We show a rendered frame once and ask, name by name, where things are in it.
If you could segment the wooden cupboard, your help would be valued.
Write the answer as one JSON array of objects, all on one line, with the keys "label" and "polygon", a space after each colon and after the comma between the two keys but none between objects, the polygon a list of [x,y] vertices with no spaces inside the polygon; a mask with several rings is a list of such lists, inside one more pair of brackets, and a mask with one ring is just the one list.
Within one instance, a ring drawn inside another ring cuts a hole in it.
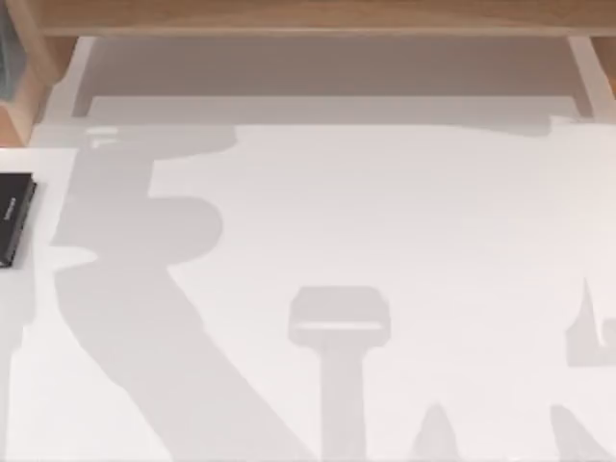
[{"label": "wooden cupboard", "polygon": [[616,125],[616,0],[0,0],[73,116]]}]

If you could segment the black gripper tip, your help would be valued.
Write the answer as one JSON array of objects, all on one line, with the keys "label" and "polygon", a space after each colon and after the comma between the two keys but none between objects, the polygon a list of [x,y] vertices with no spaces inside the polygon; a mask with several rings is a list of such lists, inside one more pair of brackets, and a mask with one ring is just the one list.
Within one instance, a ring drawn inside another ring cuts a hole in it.
[{"label": "black gripper tip", "polygon": [[13,265],[37,187],[32,173],[0,173],[0,269]]}]

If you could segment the grey-green glass panel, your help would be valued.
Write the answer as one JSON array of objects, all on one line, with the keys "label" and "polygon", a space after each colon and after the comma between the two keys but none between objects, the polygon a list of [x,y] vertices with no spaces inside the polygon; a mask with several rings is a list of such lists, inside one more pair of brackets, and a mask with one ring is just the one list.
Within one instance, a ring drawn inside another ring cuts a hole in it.
[{"label": "grey-green glass panel", "polygon": [[14,28],[6,0],[0,0],[0,101],[13,99],[25,66],[25,51]]}]

